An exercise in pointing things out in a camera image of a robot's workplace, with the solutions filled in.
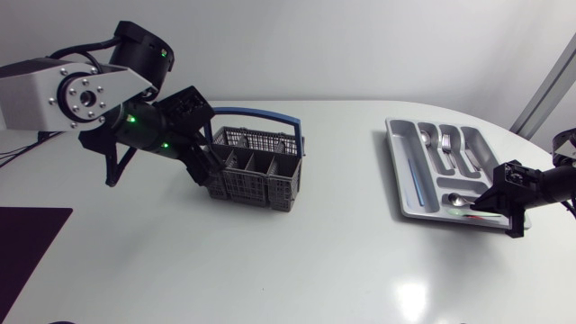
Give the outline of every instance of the white table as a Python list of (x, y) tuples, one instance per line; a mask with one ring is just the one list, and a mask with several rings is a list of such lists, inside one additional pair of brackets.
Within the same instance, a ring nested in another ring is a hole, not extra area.
[[(530, 210), (520, 239), (401, 216), (386, 117), (480, 128), (499, 162), (551, 158), (500, 127), (401, 102), (235, 102), (302, 120), (290, 213), (209, 198), (184, 165), (139, 152), (115, 188), (62, 135), (0, 170), (0, 205), (72, 207), (6, 323), (576, 322), (576, 222)], [(220, 125), (290, 132), (271, 121)], [(0, 132), (0, 149), (34, 133)]]

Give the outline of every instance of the dishwasher cutlery basket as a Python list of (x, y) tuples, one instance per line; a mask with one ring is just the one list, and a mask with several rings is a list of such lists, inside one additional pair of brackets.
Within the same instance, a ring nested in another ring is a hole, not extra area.
[(222, 127), (212, 136), (204, 126), (211, 149), (226, 167), (207, 186), (211, 198), (289, 212), (300, 190), (303, 138), (300, 120), (258, 109), (222, 107), (216, 114), (236, 114), (282, 122), (294, 127), (294, 135), (245, 128)]

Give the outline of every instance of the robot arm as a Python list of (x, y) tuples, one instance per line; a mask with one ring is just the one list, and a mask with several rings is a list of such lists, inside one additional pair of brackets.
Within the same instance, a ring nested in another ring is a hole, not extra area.
[(509, 219), (506, 233), (524, 236), (526, 209), (562, 203), (576, 217), (576, 129), (563, 131), (553, 139), (554, 168), (547, 171), (510, 161), (494, 168), (492, 187), (478, 197), (473, 210), (502, 214)]
[[(115, 46), (110, 64), (88, 54)], [(61, 60), (81, 54), (91, 64)], [(137, 149), (179, 159), (198, 185), (207, 185), (223, 168), (200, 128), (214, 112), (190, 86), (156, 98), (174, 53), (159, 37), (133, 22), (120, 22), (114, 38), (62, 49), (0, 67), (0, 113), (7, 129), (80, 131), (85, 149), (103, 154), (106, 184), (115, 186)], [(118, 163), (116, 143), (128, 145)]]

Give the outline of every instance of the gray plastic tray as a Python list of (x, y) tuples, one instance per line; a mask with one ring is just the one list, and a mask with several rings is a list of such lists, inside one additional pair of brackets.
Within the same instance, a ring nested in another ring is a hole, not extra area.
[[(450, 193), (459, 193), (474, 201), (492, 186), (492, 170), (500, 163), (478, 129), (442, 122), (398, 119), (387, 119), (386, 127), (404, 216), (509, 228), (509, 219), (502, 215), (488, 217), (465, 206), (454, 207), (447, 199)], [(420, 131), (427, 131), (430, 135), (428, 148), (420, 137)], [(445, 133), (451, 137), (456, 169), (452, 168), (442, 151), (441, 136)], [(480, 164), (479, 171), (474, 169), (464, 152), (466, 144), (467, 153), (473, 154)], [(525, 229), (530, 227), (530, 219), (526, 216)]]

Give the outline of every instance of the black cable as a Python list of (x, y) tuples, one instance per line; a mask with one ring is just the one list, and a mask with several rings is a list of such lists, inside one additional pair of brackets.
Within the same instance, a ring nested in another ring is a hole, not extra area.
[(13, 155), (6, 156), (6, 157), (2, 157), (2, 158), (8, 158), (8, 159), (7, 159), (6, 161), (4, 161), (2, 164), (0, 164), (0, 167), (3, 167), (3, 166), (5, 166), (5, 165), (7, 165), (8, 163), (10, 163), (10, 162), (12, 162), (13, 160), (15, 160), (16, 158), (18, 158), (19, 156), (27, 153), (28, 151), (30, 151), (30, 150), (38, 147), (38, 146), (41, 145), (41, 144), (44, 144), (46, 141), (48, 141), (48, 140), (50, 140), (50, 139), (53, 139), (53, 138), (57, 137), (58, 135), (60, 135), (60, 134), (62, 134), (62, 133), (63, 133), (63, 131), (56, 132), (56, 133), (54, 133), (53, 135), (49, 136), (48, 138), (46, 138), (46, 139), (44, 139), (44, 140), (40, 140), (40, 141), (37, 141), (37, 142), (34, 143), (34, 144), (29, 145), (28, 147), (26, 147), (25, 149), (23, 149), (22, 151), (20, 151), (20, 152), (18, 152), (18, 153), (14, 153)]
[(13, 157), (13, 156), (15, 156), (15, 154), (7, 155), (7, 156), (5, 156), (5, 157), (0, 157), (0, 159), (9, 158), (9, 157)]
[(66, 49), (60, 49), (52, 53), (49, 56), (50, 59), (61, 59), (66, 55), (75, 54), (75, 53), (83, 53), (93, 50), (105, 50), (112, 46), (116, 46), (120, 44), (122, 39), (120, 37), (114, 37), (111, 40), (105, 40), (101, 42), (91, 43), (91, 44), (84, 44), (84, 45), (76, 45)]
[(560, 202), (564, 207), (566, 207), (566, 209), (568, 209), (568, 211), (570, 211), (572, 213), (572, 215), (574, 215), (574, 217), (576, 218), (576, 210), (574, 209), (574, 207), (572, 205), (570, 205), (568, 202)]
[(576, 196), (574, 195), (574, 193), (572, 194), (572, 199), (571, 199), (571, 200), (572, 200), (572, 207), (573, 207), (574, 209), (576, 209)]
[(92, 54), (90, 54), (88, 52), (81, 52), (81, 53), (77, 53), (77, 54), (80, 54), (83, 57), (89, 59), (90, 62), (92, 63), (92, 65), (98, 70), (98, 73), (100, 73), (100, 74), (103, 73), (102, 66), (100, 65), (100, 63), (98, 63), (96, 58), (92, 56)]
[(21, 148), (13, 149), (13, 150), (11, 150), (11, 151), (2, 152), (2, 153), (0, 153), (0, 155), (14, 153), (15, 151), (19, 151), (19, 150), (21, 150), (21, 149), (26, 149), (26, 148), (28, 148), (29, 146), (30, 146), (30, 145), (26, 145), (26, 146), (23, 146), (23, 147), (21, 147)]

